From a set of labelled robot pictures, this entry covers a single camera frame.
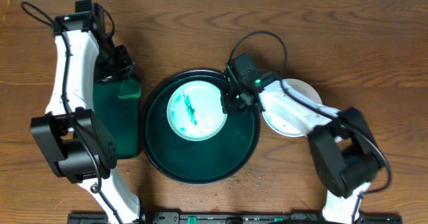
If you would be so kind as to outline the green sponge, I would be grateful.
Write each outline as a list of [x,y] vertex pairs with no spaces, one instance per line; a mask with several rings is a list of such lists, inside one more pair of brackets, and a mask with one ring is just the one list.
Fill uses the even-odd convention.
[[131,75],[120,84],[117,96],[120,99],[139,99],[141,96],[140,80],[137,76]]

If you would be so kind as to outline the white plate top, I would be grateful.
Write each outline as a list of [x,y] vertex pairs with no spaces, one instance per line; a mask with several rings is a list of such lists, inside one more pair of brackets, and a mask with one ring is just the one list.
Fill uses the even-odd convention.
[[284,94],[280,81],[267,85],[259,95],[265,109],[262,114],[268,126],[288,137],[307,136],[323,117],[311,112]]

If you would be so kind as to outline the white plate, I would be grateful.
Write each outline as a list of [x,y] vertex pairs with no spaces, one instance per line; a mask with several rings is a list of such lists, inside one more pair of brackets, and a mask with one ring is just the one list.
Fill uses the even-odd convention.
[[265,109],[262,114],[268,126],[288,137],[307,136],[323,117],[311,112],[284,94],[280,81],[267,85],[259,95]]
[[214,137],[227,120],[220,89],[203,80],[180,85],[169,98],[167,120],[175,134],[185,140],[199,142]]

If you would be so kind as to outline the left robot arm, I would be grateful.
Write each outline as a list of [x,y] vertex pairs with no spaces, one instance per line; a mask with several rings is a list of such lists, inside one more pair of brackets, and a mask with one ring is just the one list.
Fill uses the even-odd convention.
[[57,177],[93,196],[103,214],[71,214],[69,223],[143,223],[140,199],[117,169],[137,156],[140,81],[134,62],[105,22],[110,14],[91,0],[51,18],[28,2],[22,9],[48,25],[57,64],[53,92],[43,116],[31,120],[31,134]]

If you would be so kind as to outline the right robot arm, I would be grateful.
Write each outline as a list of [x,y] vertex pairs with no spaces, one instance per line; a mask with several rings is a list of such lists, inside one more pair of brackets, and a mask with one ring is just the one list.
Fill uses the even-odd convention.
[[356,223],[362,198],[374,192],[371,181],[382,168],[390,169],[362,113],[310,99],[277,74],[263,74],[247,53],[229,59],[224,74],[230,87],[221,94],[223,111],[260,112],[276,132],[292,126],[305,136],[317,175],[328,191],[323,218]]

